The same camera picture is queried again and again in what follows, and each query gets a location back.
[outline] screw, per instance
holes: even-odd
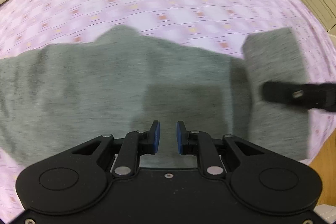
[[[165,174],[165,178],[167,178],[167,179],[171,179],[173,176],[174,176],[174,175],[171,174],[171,173],[167,173],[167,174]]]
[[[293,98],[294,99],[300,98],[302,96],[303,96],[303,90],[299,90],[299,91],[293,92]]]
[[[114,172],[117,175],[124,176],[124,175],[128,175],[129,173],[131,173],[131,169],[130,167],[127,167],[127,166],[119,166],[115,168]]]
[[[224,169],[222,167],[219,166],[210,166],[207,168],[207,172],[210,175],[220,175],[221,173],[224,172]]]
[[[36,222],[34,220],[32,220],[31,218],[27,218],[25,220],[25,224],[36,224]]]

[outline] mattress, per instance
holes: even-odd
[[[125,24],[142,35],[243,58],[249,33],[292,27],[311,83],[336,79],[336,51],[300,0],[8,0],[0,6],[0,58],[51,43],[88,43]],[[333,114],[310,111],[309,163],[336,127]],[[0,218],[22,211],[15,179],[24,166],[0,150]]]

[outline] bed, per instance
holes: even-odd
[[[311,83],[336,81],[336,51],[300,0],[3,0],[0,58],[50,43],[88,43],[125,24],[187,47],[243,58],[249,33],[292,27]],[[335,116],[310,111],[310,163],[336,128]],[[14,184],[24,168],[0,149],[0,218],[22,211]]]

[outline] gray fabric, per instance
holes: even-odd
[[[116,27],[97,41],[49,45],[0,61],[0,146],[29,165],[98,135],[161,122],[159,154],[142,166],[195,166],[177,153],[176,122],[247,138],[243,60]]]
[[[249,35],[243,45],[253,109],[249,140],[295,160],[307,158],[306,110],[261,100],[266,81],[307,82],[301,51],[289,28]]]

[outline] bed sheet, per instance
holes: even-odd
[[[243,58],[249,33],[292,27],[310,82],[336,81],[336,51],[300,0],[9,0],[0,7],[0,58],[51,43],[86,43],[117,24],[143,35]],[[310,111],[309,163],[336,127],[335,116]],[[22,207],[14,190],[23,166],[0,152],[0,218]]]

